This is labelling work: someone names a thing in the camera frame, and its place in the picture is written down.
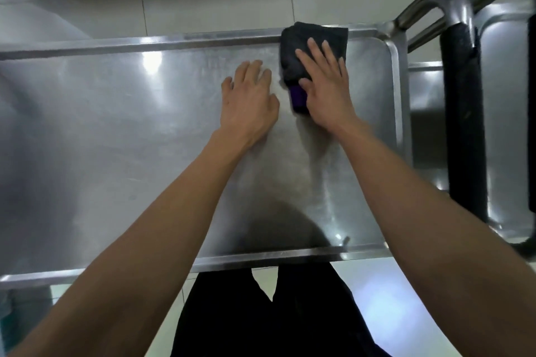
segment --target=person's leg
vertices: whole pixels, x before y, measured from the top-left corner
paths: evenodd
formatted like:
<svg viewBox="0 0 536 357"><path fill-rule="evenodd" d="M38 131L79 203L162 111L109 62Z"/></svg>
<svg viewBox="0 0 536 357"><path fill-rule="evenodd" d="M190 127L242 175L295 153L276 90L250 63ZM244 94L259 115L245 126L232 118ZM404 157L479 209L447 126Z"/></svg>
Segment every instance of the person's leg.
<svg viewBox="0 0 536 357"><path fill-rule="evenodd" d="M279 266L273 304L313 353L388 356L374 343L352 292L330 263Z"/></svg>
<svg viewBox="0 0 536 357"><path fill-rule="evenodd" d="M272 302L251 269L202 272L179 318L171 357L268 352L275 330Z"/></svg>

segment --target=forearm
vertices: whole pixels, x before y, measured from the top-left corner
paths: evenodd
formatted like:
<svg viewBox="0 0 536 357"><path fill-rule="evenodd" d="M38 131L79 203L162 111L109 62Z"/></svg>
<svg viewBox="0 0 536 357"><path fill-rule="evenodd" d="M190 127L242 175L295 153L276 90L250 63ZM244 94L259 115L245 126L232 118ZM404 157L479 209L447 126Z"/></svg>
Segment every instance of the forearm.
<svg viewBox="0 0 536 357"><path fill-rule="evenodd" d="M13 355L144 355L190 271L244 148L234 136L216 131Z"/></svg>
<svg viewBox="0 0 536 357"><path fill-rule="evenodd" d="M523 331L536 329L533 271L370 133L352 126L337 137L393 256L459 351L506 355L517 344L526 352Z"/></svg>

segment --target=black cloth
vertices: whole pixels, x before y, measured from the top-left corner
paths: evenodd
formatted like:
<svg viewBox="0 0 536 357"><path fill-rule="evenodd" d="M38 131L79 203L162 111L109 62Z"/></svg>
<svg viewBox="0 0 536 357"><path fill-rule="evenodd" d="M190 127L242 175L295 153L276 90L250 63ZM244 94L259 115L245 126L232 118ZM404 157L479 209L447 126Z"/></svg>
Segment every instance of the black cloth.
<svg viewBox="0 0 536 357"><path fill-rule="evenodd" d="M348 29L343 27L323 27L317 24L296 22L281 33L279 56L283 70L283 81L291 94L292 108L295 112L309 114L307 110L307 94L298 85L301 78L311 79L298 57L296 49L301 49L311 56L307 40L313 38L322 49L321 44L326 40L337 60L346 60L346 45L348 44Z"/></svg>
<svg viewBox="0 0 536 357"><path fill-rule="evenodd" d="M213 355L389 357L330 263L279 266L273 302L251 269L200 273L171 357Z"/></svg>

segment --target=person's left hand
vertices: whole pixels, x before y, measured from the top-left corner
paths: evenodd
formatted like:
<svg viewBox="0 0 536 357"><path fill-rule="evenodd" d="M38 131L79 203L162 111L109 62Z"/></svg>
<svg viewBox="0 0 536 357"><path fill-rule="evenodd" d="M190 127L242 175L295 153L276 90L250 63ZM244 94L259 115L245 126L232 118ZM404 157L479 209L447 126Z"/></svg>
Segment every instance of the person's left hand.
<svg viewBox="0 0 536 357"><path fill-rule="evenodd" d="M242 139L245 148L259 141L279 116L279 100L270 94L272 71L265 69L259 78L262 61L241 63L234 81L229 76L221 84L221 129Z"/></svg>

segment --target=tile floor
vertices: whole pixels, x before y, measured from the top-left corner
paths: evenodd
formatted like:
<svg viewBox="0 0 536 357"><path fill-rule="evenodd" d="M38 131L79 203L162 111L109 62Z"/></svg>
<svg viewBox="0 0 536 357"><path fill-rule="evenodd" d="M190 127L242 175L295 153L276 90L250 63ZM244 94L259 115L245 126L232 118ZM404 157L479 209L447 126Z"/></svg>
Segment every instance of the tile floor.
<svg viewBox="0 0 536 357"><path fill-rule="evenodd" d="M42 9L92 38L143 37L180 32L277 28L294 21L319 24L371 23L398 15L412 0L0 0L2 17L21 9ZM426 16L422 28L437 17ZM438 60L432 42L410 61ZM434 323L392 258L333 263L348 284L375 340L393 357L459 355ZM253 272L272 296L277 267ZM169 355L173 334L195 274L185 282L147 356ZM53 286L59 298L68 286Z"/></svg>

